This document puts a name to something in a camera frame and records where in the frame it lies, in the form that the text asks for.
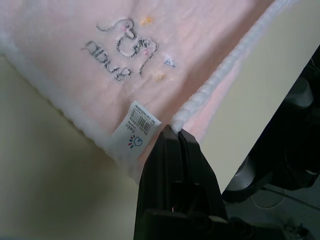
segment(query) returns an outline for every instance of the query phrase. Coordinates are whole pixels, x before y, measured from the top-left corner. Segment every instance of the label logo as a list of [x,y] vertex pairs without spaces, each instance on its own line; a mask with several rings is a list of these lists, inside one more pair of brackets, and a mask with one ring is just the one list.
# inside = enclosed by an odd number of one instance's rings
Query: label logo
[[137,146],[137,147],[141,146],[142,143],[143,143],[143,141],[140,137],[133,135],[129,139],[128,146],[130,146],[130,148],[132,149],[134,146]]

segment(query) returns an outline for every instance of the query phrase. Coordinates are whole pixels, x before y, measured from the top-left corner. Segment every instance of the care label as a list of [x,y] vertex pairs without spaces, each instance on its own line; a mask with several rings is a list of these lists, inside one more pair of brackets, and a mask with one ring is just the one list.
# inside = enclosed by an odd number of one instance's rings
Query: care label
[[134,101],[112,134],[110,151],[120,161],[135,161],[144,151],[161,122]]

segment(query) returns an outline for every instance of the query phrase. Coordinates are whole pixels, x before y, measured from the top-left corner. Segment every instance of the barcode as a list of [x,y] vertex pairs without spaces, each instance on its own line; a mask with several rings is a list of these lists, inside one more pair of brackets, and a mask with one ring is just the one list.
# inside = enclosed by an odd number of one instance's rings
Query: barcode
[[145,135],[148,135],[150,128],[156,123],[137,105],[135,105],[131,113],[130,120],[137,125]]

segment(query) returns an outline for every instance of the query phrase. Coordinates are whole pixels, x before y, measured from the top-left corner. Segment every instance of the pink blanket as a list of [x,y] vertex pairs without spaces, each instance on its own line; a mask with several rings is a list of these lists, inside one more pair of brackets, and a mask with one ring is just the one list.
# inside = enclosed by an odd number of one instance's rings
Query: pink blanket
[[[0,53],[138,180],[166,124],[201,140],[242,60],[292,1],[2,0]],[[144,141],[132,131],[126,145],[139,151],[122,154],[113,133],[134,101],[162,124]]]

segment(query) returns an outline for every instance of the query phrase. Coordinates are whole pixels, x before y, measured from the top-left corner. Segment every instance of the white surface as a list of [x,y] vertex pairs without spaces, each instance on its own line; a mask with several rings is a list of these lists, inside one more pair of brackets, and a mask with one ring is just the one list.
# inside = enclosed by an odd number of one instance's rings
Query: white surface
[[[320,1],[272,23],[201,143],[221,190],[320,44]],[[132,239],[138,186],[0,58],[0,235]]]

